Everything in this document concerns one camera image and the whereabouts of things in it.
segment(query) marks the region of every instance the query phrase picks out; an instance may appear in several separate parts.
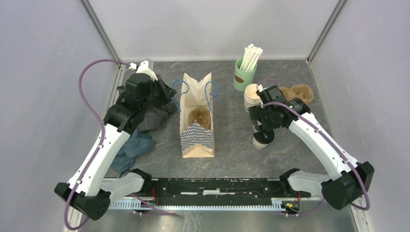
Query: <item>table surface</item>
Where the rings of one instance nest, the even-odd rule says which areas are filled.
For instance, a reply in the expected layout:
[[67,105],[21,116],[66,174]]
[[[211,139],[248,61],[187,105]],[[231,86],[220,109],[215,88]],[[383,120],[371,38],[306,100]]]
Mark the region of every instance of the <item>table surface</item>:
[[[184,73],[201,80],[212,73],[220,95],[214,99],[214,158],[182,158],[179,138],[179,113],[172,114],[161,127],[150,131],[157,142],[155,148],[136,159],[139,168],[152,177],[279,177],[299,168],[305,172],[325,174],[326,171],[309,148],[290,130],[275,130],[275,140],[262,150],[253,147],[252,124],[244,110],[243,92],[233,86],[235,61],[155,62],[154,72],[171,86]],[[130,72],[124,75],[124,81]],[[274,78],[280,86],[297,84],[311,86],[315,95],[308,105],[316,119],[329,132],[322,103],[310,69],[305,60],[260,60],[254,83]],[[176,88],[179,100],[181,85]],[[109,169],[106,177],[118,177]]]

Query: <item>blue cloth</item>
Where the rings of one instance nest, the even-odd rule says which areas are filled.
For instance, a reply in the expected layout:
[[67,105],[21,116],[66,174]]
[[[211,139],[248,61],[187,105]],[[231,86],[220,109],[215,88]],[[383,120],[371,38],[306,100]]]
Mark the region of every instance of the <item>blue cloth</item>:
[[111,168],[118,173],[129,170],[134,166],[137,157],[151,151],[155,144],[156,142],[149,134],[141,133],[138,129],[135,130],[118,151],[111,163]]

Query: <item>metal floor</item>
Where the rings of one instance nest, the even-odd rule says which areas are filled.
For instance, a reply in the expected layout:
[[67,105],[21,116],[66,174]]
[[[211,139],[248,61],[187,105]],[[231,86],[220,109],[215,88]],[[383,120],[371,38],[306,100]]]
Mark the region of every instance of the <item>metal floor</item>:
[[[214,99],[215,157],[183,159],[179,139],[179,114],[173,114],[162,126],[150,131],[157,142],[151,152],[138,157],[133,168],[153,177],[279,177],[300,168],[305,172],[324,174],[325,170],[309,148],[287,129],[276,129],[275,140],[262,150],[252,145],[253,130],[249,114],[244,110],[243,92],[232,84],[235,61],[155,62],[154,71],[169,86],[184,73],[197,80],[212,73],[220,95]],[[124,83],[130,75],[126,72]],[[260,60],[254,83],[265,78],[276,79],[281,86],[296,84],[311,86],[315,98],[308,105],[323,128],[329,127],[321,99],[305,60]],[[176,87],[179,100],[181,84]],[[118,177],[109,170],[106,177]]]
[[[137,158],[133,168],[153,177],[271,177],[291,168],[325,173],[322,164],[303,142],[286,129],[275,131],[275,141],[263,150],[252,145],[249,116],[243,110],[243,92],[234,89],[234,61],[155,62],[154,71],[171,86],[184,73],[200,80],[212,72],[220,87],[214,99],[215,157],[183,159],[179,141],[179,115],[172,115],[158,130],[150,131],[157,141],[153,151]],[[131,75],[126,72],[124,82]],[[308,84],[315,98],[309,105],[317,120],[329,132],[321,99],[309,67],[304,60],[260,60],[254,82],[276,79],[281,86]],[[106,177],[118,177],[109,170]],[[303,201],[302,212],[317,202]],[[139,217],[130,210],[109,210],[100,220],[89,221],[81,232],[354,232],[351,208],[338,211],[328,204],[309,215],[285,218],[266,211],[173,211],[178,217]]]

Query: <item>gray cloth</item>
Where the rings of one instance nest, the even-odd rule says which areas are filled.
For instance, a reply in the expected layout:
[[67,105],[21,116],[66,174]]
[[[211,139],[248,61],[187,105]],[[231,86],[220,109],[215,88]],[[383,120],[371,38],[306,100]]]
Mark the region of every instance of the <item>gray cloth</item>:
[[[117,87],[119,93],[125,91],[124,86]],[[167,105],[154,107],[145,113],[144,120],[137,126],[137,130],[132,136],[124,143],[120,148],[117,155],[114,157],[111,163],[111,168],[122,173],[132,168],[135,164],[135,160],[138,156],[141,156],[147,152],[150,152],[154,146],[155,141],[152,140],[149,134],[141,133],[142,131],[149,131],[160,127],[162,121],[169,117],[169,114],[176,111],[176,106],[173,101]]]
[[149,134],[143,134],[137,129],[119,149],[111,163],[111,168],[118,173],[129,170],[134,166],[135,159],[150,152],[155,144]]

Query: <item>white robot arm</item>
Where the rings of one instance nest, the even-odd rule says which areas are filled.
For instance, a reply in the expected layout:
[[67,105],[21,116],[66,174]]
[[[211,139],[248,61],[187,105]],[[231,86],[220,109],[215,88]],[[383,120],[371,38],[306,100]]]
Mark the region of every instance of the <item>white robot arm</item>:
[[328,173],[310,174],[293,169],[285,174],[292,190],[323,196],[336,209],[344,208],[363,194],[367,197],[374,173],[369,162],[359,163],[340,147],[300,99],[286,101],[277,86],[266,89],[259,86],[257,94],[262,105],[249,108],[254,131],[262,136],[274,136],[273,129],[290,129],[310,148]]
[[[81,167],[68,183],[58,183],[54,189],[64,201],[67,201],[70,193],[74,191],[70,205],[92,220],[102,217],[110,202],[140,191],[144,184],[144,173],[131,172],[109,184],[102,184],[102,179],[119,149],[144,120],[145,112],[154,106],[169,103],[176,94],[176,91],[169,88],[149,66],[148,60],[141,62],[138,67],[131,64],[130,68],[136,69],[136,73],[127,80],[125,92],[108,109],[103,119],[103,144],[99,145],[102,136],[100,132]],[[97,147],[100,150],[89,163]]]

